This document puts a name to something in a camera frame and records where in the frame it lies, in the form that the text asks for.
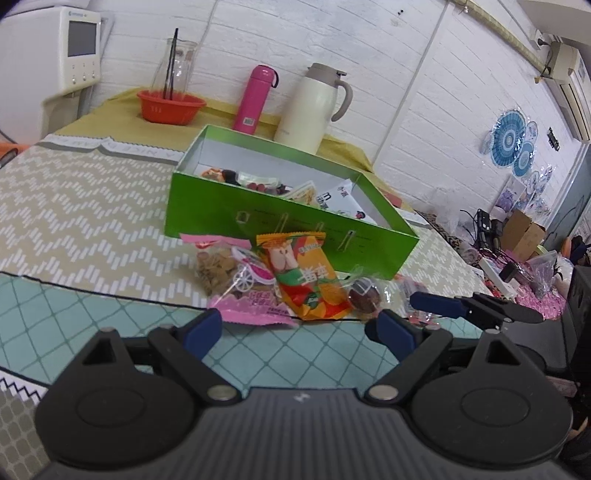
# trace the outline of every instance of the red plastic basket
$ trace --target red plastic basket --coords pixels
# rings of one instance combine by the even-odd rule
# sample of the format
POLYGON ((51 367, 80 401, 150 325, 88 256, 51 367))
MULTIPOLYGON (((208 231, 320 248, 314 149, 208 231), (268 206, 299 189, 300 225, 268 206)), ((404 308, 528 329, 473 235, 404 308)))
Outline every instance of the red plastic basket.
POLYGON ((206 101, 189 95, 175 93, 172 100, 162 98, 162 92, 142 90, 138 93, 142 101, 142 116, 148 122, 169 125, 187 125, 191 123, 206 101))

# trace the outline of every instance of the black straw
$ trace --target black straw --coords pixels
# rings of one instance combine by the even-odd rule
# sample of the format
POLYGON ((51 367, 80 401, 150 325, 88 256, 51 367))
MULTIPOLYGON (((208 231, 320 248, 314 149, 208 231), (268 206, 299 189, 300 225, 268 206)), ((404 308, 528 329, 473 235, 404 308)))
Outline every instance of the black straw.
POLYGON ((173 62, 170 67, 170 99, 173 99, 174 94, 174 61, 177 56, 177 39, 178 39, 178 28, 174 30, 174 37, 173 37, 173 62))
POLYGON ((166 79, 164 80, 164 88, 162 90, 162 98, 166 99, 166 93, 168 89, 168 79, 170 78, 171 81, 171 95, 170 98, 172 99, 172 86, 174 84, 172 80, 172 75, 174 75, 174 53, 177 49, 177 37, 178 37, 178 28, 174 30, 174 37, 170 44, 170 54, 168 55, 168 67, 166 68, 166 79))

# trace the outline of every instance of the glass pitcher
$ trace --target glass pitcher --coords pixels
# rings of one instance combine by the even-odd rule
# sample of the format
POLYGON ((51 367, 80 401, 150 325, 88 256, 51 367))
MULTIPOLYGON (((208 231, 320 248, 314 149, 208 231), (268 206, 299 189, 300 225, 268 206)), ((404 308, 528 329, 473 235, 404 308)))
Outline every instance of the glass pitcher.
POLYGON ((193 71, 193 57, 197 44, 177 39, 177 46, 171 56, 172 45, 173 39, 169 38, 150 87, 150 95, 182 102, 193 71), (172 76, 169 69, 170 63, 173 64, 172 76))

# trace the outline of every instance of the green gift box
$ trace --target green gift box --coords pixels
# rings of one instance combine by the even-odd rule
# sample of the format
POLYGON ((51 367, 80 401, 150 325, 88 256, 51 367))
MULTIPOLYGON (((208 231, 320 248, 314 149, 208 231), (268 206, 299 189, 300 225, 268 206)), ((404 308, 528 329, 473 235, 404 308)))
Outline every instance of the green gift box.
POLYGON ((164 233, 178 237, 224 235, 248 238, 274 232, 322 231, 323 250, 335 270, 356 265, 365 274, 392 278, 418 242, 396 209, 365 176, 325 158, 227 128, 206 125, 174 170, 164 233), (351 195, 378 225, 280 196, 202 178, 215 167, 277 177, 290 187, 309 180, 318 193, 349 179, 351 195))

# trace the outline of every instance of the screen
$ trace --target screen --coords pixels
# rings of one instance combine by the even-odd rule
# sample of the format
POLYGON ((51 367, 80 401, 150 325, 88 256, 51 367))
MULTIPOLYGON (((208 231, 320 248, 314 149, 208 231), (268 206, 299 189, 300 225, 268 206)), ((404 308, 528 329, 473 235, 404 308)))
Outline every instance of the screen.
POLYGON ((68 56, 96 53, 96 23, 72 22, 68 28, 68 56))

